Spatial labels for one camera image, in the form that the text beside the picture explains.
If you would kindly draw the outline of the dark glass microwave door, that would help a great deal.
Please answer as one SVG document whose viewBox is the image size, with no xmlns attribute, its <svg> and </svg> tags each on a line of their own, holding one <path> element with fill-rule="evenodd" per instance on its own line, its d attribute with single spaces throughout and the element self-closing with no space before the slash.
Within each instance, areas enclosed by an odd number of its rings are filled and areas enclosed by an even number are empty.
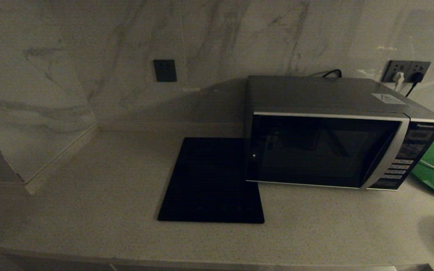
<svg viewBox="0 0 434 271">
<path fill-rule="evenodd" d="M 399 113 L 253 113 L 246 181 L 368 189 L 396 158 L 409 124 Z"/>
</svg>

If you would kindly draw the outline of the silver Panasonic microwave oven body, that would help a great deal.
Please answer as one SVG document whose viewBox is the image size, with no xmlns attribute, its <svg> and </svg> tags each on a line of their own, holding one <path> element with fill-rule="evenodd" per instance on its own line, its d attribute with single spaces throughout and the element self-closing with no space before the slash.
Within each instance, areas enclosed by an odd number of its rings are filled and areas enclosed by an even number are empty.
<svg viewBox="0 0 434 271">
<path fill-rule="evenodd" d="M 391 94 L 405 104 L 386 104 L 372 94 Z M 434 142 L 434 112 L 372 79 L 248 77 L 244 112 L 246 153 L 253 113 L 399 113 L 407 116 L 410 124 L 396 158 L 384 177 L 368 189 L 397 190 Z"/>
</svg>

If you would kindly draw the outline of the black glass induction cooktop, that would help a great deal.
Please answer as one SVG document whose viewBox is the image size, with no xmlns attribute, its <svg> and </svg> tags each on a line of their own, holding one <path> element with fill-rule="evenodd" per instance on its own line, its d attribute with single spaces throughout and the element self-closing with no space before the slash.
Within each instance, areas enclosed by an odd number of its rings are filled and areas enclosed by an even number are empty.
<svg viewBox="0 0 434 271">
<path fill-rule="evenodd" d="M 243 138 L 186 137 L 159 221 L 263 224 L 258 184 L 245 179 Z"/>
</svg>

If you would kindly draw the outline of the dark single wall socket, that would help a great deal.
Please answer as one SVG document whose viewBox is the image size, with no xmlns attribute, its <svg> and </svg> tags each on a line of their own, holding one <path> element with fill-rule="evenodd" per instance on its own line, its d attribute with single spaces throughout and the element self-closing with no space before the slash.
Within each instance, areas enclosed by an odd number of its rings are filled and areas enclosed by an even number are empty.
<svg viewBox="0 0 434 271">
<path fill-rule="evenodd" d="M 177 82 L 175 60 L 155 59 L 153 65 L 157 82 Z"/>
</svg>

